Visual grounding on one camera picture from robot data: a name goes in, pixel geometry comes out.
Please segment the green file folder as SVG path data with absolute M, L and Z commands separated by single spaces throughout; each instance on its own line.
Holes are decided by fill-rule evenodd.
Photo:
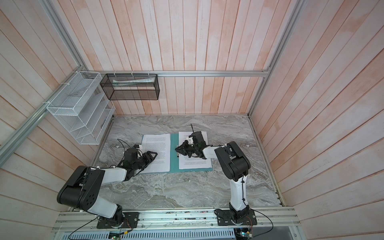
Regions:
M 175 148 L 179 146 L 179 133 L 162 135 L 144 135 L 141 150 L 158 153 L 156 159 L 146 167 L 141 174 L 153 173 L 182 173 L 212 171 L 211 169 L 181 170 L 179 155 Z

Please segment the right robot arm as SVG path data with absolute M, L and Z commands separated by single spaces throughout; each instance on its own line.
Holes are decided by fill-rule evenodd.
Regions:
M 204 160 L 217 159 L 225 176 L 230 180 L 231 200 L 228 210 L 214 210 L 218 225 L 252 225 L 252 215 L 247 195 L 246 182 L 251 163 L 236 142 L 226 145 L 208 145 L 202 132 L 193 132 L 175 151 L 189 158 L 198 157 Z

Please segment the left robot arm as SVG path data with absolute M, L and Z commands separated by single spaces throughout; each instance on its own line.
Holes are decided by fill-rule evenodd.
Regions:
M 101 197 L 101 187 L 129 181 L 145 170 L 157 155 L 152 151 L 144 152 L 140 145 L 134 145 L 124 151 L 124 156 L 115 167 L 79 166 L 59 191 L 57 202 L 94 214 L 101 221 L 107 221 L 107 225 L 112 228 L 120 228 L 125 220 L 122 206 Z

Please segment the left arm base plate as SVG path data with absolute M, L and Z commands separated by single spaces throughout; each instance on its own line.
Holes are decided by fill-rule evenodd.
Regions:
M 121 215 L 111 219 L 100 217 L 97 223 L 97 229 L 134 229 L 138 226 L 139 212 L 122 212 Z

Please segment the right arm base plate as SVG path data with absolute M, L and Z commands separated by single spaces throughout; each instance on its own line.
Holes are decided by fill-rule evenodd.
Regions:
M 257 219 L 255 212 L 249 209 L 243 211 L 222 210 L 216 209 L 214 213 L 217 217 L 219 226 L 255 226 L 257 225 Z

